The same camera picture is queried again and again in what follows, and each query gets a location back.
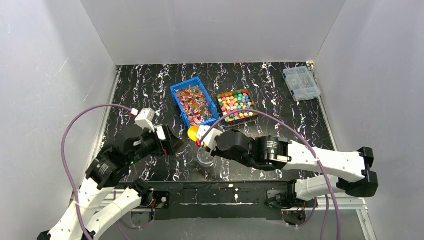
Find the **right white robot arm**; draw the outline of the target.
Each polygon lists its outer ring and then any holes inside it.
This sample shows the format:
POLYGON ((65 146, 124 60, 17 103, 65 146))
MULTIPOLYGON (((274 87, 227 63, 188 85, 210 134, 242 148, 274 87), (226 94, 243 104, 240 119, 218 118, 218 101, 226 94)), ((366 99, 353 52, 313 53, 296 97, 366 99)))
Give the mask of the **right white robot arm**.
POLYGON ((210 150, 211 156, 232 160, 248 168, 304 170, 321 174, 289 183, 285 197, 288 202, 307 202, 331 193, 371 198, 379 187, 378 175, 371 170, 375 158, 370 147, 340 152, 308 147, 283 137, 251 138, 238 130, 221 132, 217 129, 199 137, 199 143, 210 150))

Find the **orange plastic scoop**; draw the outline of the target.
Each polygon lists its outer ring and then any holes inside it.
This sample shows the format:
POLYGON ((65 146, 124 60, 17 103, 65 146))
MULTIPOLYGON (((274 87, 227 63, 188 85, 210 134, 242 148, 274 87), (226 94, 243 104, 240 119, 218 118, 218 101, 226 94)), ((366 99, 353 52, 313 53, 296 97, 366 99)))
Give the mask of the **orange plastic scoop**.
POLYGON ((189 128, 187 134, 189 139, 195 142, 198 147, 205 147, 206 144, 203 141, 201 141, 201 139, 207 130, 208 130, 208 126, 193 125, 189 128))

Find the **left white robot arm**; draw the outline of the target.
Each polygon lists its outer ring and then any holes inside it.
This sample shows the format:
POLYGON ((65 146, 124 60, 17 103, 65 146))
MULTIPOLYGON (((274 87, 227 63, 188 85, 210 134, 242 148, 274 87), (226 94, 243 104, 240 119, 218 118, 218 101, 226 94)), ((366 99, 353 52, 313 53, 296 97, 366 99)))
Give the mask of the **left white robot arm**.
POLYGON ((97 240, 108 228, 131 210, 150 207, 154 188, 144 180, 136 180, 112 203, 99 210, 130 167, 147 157, 176 154, 184 141, 174 135, 168 125, 153 131, 130 125, 106 143, 85 173, 85 178, 61 220, 37 237, 39 240, 97 240))

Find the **blue plastic candy bin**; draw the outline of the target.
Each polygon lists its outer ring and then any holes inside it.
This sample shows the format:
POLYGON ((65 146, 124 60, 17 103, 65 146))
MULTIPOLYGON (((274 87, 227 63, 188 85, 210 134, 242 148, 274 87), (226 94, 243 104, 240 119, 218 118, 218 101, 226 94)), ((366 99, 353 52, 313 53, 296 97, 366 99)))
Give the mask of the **blue plastic candy bin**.
POLYGON ((188 128, 211 126, 219 119, 217 107, 199 77, 172 85, 170 91, 188 128))

